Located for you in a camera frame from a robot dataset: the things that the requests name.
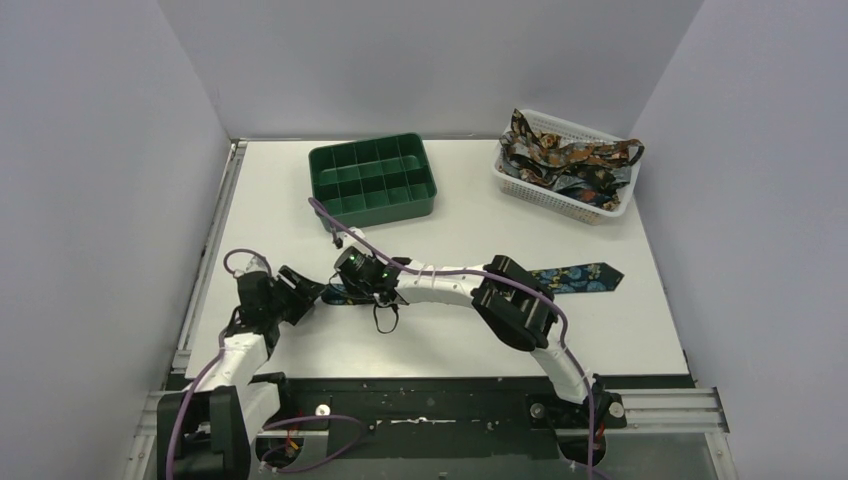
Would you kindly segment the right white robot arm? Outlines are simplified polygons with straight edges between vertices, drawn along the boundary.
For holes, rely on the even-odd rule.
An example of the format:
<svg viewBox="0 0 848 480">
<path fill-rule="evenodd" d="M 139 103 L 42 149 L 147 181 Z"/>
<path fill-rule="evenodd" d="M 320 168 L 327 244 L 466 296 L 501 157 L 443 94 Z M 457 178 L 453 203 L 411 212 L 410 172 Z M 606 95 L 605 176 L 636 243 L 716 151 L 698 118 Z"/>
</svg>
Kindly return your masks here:
<svg viewBox="0 0 848 480">
<path fill-rule="evenodd" d="M 399 257 L 385 260 L 351 246 L 334 270 L 347 291 L 379 306 L 435 303 L 472 309 L 499 341 L 533 357 L 559 399 L 581 405 L 592 396 L 593 380 L 585 369 L 549 337 L 562 319 L 553 294 L 507 256 L 472 267 L 436 267 Z"/>
</svg>

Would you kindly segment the blue patterned tie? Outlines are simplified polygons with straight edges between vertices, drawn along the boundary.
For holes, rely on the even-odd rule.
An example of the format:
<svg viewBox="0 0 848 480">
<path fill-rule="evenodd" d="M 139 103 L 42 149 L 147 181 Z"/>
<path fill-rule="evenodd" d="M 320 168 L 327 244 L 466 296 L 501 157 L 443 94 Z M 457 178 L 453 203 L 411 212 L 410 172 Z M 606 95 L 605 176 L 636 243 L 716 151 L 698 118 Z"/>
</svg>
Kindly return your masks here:
<svg viewBox="0 0 848 480">
<path fill-rule="evenodd" d="M 573 293 L 611 292 L 622 282 L 625 274 L 604 262 L 567 267 L 531 270 L 531 275 L 555 295 Z M 372 297 L 354 294 L 341 283 L 329 283 L 320 297 L 331 306 L 373 304 Z"/>
</svg>

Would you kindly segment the green compartment tray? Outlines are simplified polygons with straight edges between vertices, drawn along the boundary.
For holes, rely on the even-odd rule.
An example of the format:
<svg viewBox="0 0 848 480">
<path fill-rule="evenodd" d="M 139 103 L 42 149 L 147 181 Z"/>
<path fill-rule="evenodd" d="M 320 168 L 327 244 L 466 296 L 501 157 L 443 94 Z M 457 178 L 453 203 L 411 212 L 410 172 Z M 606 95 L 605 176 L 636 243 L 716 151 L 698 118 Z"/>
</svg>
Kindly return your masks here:
<svg viewBox="0 0 848 480">
<path fill-rule="evenodd" d="M 347 227 L 430 215 L 438 188 L 416 133 L 322 146 L 308 154 L 312 196 Z"/>
</svg>

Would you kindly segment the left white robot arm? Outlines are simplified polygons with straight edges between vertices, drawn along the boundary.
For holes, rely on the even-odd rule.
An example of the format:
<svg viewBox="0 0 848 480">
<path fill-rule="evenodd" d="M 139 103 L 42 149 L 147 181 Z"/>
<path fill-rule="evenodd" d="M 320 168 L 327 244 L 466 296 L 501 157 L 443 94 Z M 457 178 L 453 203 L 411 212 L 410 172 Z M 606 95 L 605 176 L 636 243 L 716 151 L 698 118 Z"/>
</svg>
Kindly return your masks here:
<svg viewBox="0 0 848 480">
<path fill-rule="evenodd" d="M 213 358 L 186 388 L 158 402 L 160 479 L 246 479 L 263 425 L 280 430 L 295 418 L 296 403 L 281 392 L 281 382 L 256 374 L 272 356 L 281 324 L 297 324 L 326 287 L 287 266 L 257 267 L 234 279 L 239 303 Z"/>
</svg>

